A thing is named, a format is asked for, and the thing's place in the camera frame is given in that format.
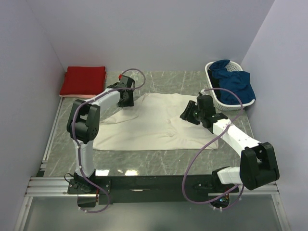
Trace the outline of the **cream white t shirt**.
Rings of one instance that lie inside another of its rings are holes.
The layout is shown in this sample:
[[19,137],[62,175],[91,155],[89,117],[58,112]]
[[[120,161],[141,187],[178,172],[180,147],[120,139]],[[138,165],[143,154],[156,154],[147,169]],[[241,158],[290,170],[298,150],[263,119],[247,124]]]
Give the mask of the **cream white t shirt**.
[[100,122],[93,148],[99,151],[201,149],[215,138],[202,125],[180,119],[195,96],[147,93]]

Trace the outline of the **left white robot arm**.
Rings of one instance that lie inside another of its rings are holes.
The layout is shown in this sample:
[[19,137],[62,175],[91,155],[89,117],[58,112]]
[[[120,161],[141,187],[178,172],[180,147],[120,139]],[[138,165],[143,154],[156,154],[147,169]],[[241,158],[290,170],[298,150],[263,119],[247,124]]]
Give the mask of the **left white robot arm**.
[[84,193],[96,189],[95,167],[93,163],[93,141],[98,135],[100,116],[109,107],[132,107],[135,81],[125,75],[108,86],[102,93],[88,99],[75,100],[67,122],[67,131],[73,139],[76,150],[74,187]]

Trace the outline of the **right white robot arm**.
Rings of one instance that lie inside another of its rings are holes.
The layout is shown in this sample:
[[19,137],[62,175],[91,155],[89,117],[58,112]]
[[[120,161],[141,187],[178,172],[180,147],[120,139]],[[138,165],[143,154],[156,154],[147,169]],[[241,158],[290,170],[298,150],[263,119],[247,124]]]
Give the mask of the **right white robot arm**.
[[200,95],[196,101],[190,100],[180,118],[202,125],[224,140],[240,157],[239,167],[223,167],[212,172],[213,190],[222,192],[231,184],[241,184],[254,190],[280,178],[273,146],[269,142],[253,139],[237,128],[226,115],[217,113],[211,96]]

